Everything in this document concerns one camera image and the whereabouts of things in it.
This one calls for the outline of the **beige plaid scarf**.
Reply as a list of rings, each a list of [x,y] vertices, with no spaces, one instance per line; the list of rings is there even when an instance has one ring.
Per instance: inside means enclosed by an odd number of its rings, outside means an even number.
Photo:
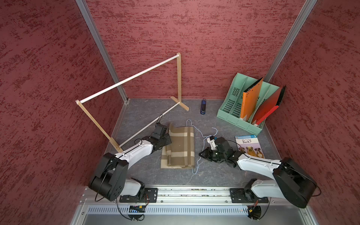
[[[191,169],[195,167],[195,135],[193,127],[169,126],[171,144],[162,148],[161,169]]]

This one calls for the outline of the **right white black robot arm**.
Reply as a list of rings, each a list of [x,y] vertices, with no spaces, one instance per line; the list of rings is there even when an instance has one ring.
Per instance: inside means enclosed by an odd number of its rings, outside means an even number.
[[[267,180],[251,179],[245,187],[231,191],[232,202],[263,203],[270,198],[286,199],[298,208],[306,208],[315,191],[317,183],[294,160],[285,157],[282,160],[265,159],[249,155],[249,148],[230,146],[223,137],[207,138],[210,147],[199,153],[205,160],[215,163],[225,162],[231,168],[250,171],[268,177]]]

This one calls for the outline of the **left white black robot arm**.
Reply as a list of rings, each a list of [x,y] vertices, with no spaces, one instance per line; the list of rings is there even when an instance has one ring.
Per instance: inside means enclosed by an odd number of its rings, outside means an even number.
[[[171,143],[168,127],[156,123],[154,132],[133,147],[117,154],[104,154],[88,187],[109,201],[120,196],[130,197],[136,202],[145,200],[145,185],[136,179],[128,179],[128,169]]]

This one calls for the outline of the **dog picture book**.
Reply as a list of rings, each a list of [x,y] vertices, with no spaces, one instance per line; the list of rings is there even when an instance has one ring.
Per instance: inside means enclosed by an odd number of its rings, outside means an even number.
[[[265,158],[257,136],[236,136],[235,142],[237,143],[239,151],[245,152],[253,157]]]

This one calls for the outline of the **green file organizer tray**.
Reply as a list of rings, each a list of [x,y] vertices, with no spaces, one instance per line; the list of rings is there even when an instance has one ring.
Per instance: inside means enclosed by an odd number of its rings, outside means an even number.
[[[264,121],[259,125],[252,124],[255,118],[255,113],[259,109],[260,105],[268,100],[272,94],[276,91],[280,91],[281,88],[273,84],[263,82],[260,93],[257,97],[255,110],[251,115],[247,115],[245,118],[241,117],[243,93],[253,83],[257,81],[256,78],[249,77],[240,73],[237,73],[232,80],[231,86],[227,93],[226,99],[217,112],[217,117],[235,125],[250,134],[258,135],[263,130]]]

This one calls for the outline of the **dark blue small bottle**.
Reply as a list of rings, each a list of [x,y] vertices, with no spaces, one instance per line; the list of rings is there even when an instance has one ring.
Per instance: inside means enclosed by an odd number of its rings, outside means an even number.
[[[206,113],[206,99],[203,99],[200,107],[200,114],[205,115]]]

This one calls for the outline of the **orange folder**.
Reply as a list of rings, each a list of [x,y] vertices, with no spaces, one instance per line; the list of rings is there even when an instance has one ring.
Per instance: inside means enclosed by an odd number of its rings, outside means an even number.
[[[263,79],[255,81],[243,92],[240,118],[244,121],[249,119],[256,108]]]

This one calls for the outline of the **red folder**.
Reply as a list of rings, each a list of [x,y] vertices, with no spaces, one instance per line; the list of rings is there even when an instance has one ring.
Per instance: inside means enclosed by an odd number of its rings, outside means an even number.
[[[286,88],[286,86],[279,88],[259,106],[251,122],[252,125],[259,126],[265,119],[267,119],[275,110],[280,107]]]

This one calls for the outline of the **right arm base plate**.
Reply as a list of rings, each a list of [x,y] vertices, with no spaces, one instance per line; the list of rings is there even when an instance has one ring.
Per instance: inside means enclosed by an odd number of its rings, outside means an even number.
[[[267,197],[258,197],[250,189],[244,188],[231,188],[230,198],[232,203],[268,203],[269,199]]]

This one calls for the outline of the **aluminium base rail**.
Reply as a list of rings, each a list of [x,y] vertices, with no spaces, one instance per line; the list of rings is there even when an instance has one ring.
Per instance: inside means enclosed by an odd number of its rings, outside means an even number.
[[[201,186],[149,186],[157,188],[157,201],[150,205],[251,205],[251,203],[232,203],[230,188],[233,187],[201,187]],[[86,188],[80,198],[81,204],[112,204],[106,199],[95,202],[96,192]],[[294,206],[286,199],[271,198],[271,206]]]

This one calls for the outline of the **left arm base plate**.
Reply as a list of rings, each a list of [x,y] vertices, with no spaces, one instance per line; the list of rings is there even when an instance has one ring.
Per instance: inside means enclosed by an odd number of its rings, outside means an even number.
[[[137,196],[120,196],[120,203],[156,203],[158,188],[145,187]]]

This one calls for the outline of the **left aluminium corner post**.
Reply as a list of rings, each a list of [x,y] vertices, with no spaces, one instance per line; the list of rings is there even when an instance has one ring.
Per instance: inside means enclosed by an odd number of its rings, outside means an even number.
[[[115,67],[114,67],[114,65],[112,63],[112,60],[111,60],[111,58],[110,58],[110,56],[108,54],[108,51],[107,51],[107,49],[106,49],[106,47],[104,45],[104,42],[103,42],[103,40],[101,38],[101,35],[100,35],[96,25],[95,25],[95,22],[93,20],[93,17],[91,15],[91,12],[89,10],[89,7],[88,7],[86,1],[85,0],[76,0],[76,3],[77,3],[77,5],[78,5],[78,7],[80,9],[80,12],[81,12],[81,14],[82,14],[87,26],[88,26],[88,29],[89,29],[89,31],[90,31],[90,33],[91,33],[97,47],[98,47],[98,50],[99,50],[99,52],[100,52],[100,54],[101,54],[101,56],[102,56],[102,58],[103,58],[103,60],[104,60],[104,62],[106,64],[106,67],[107,67],[107,69],[108,69],[114,83],[118,83],[119,78],[118,78],[118,75],[116,73]]]

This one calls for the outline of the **aluminium corner post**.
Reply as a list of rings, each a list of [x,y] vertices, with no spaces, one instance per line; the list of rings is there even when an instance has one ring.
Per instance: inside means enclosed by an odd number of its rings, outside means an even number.
[[[316,5],[317,0],[306,0],[302,9],[300,10],[298,16],[296,17],[288,35],[286,36],[280,50],[278,51],[272,65],[270,66],[264,81],[270,82],[272,77],[274,76],[275,72],[277,71],[279,65],[281,64],[282,60],[284,59],[285,55],[287,54],[288,50],[290,49],[292,43],[296,39],[298,33],[300,32],[301,28],[303,27],[305,21],[307,20],[308,16],[310,15],[311,11],[313,10],[314,6]]]
[[[81,14],[82,14],[87,26],[88,26],[88,29],[89,29],[89,31],[90,31],[90,33],[91,33],[97,47],[98,47],[98,50],[99,50],[99,52],[100,52],[100,54],[101,54],[101,56],[102,56],[102,58],[103,58],[103,60],[104,60],[104,62],[106,64],[106,67],[107,67],[107,69],[108,69],[114,83],[118,83],[119,78],[118,78],[118,75],[116,73],[115,67],[114,67],[114,65],[112,63],[112,60],[111,60],[111,58],[110,58],[110,56],[108,54],[108,51],[107,51],[107,49],[106,49],[106,47],[104,45],[104,42],[103,42],[103,40],[101,38],[101,35],[100,35],[96,25],[95,25],[95,22],[93,20],[93,17],[91,15],[91,12],[89,10],[89,7],[88,7],[86,1],[85,0],[76,0],[76,3],[77,3],[77,5],[78,5],[78,7],[80,9],[80,12],[81,12]]]

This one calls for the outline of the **right aluminium corner post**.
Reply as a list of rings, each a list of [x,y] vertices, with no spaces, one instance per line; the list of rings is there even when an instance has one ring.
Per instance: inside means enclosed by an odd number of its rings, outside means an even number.
[[[270,66],[264,81],[270,82],[272,77],[274,76],[275,72],[277,71],[279,65],[281,64],[282,60],[284,59],[285,55],[287,54],[288,50],[290,49],[292,43],[296,39],[298,33],[300,32],[301,28],[303,27],[305,21],[307,20],[308,16],[310,15],[311,11],[313,10],[314,6],[316,5],[317,0],[306,0],[302,9],[300,10],[298,16],[296,17],[288,35],[286,36],[280,50],[278,51],[272,65]]]

